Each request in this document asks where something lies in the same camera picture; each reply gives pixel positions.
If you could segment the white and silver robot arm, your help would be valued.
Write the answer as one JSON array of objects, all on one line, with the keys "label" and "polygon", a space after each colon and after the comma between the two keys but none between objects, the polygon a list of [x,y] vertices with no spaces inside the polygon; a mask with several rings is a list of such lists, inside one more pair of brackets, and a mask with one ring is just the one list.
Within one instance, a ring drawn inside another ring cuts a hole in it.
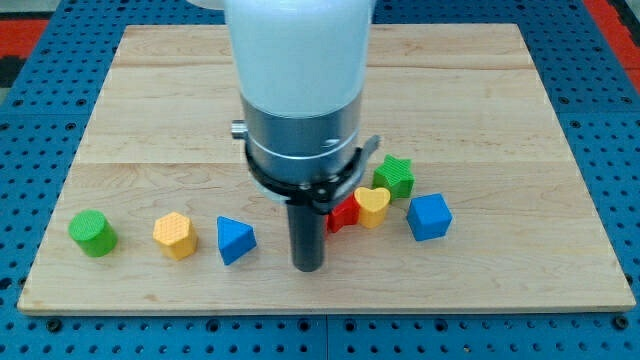
[{"label": "white and silver robot arm", "polygon": [[254,178],[291,204],[346,197],[377,146],[357,146],[374,1],[191,2],[224,13]]}]

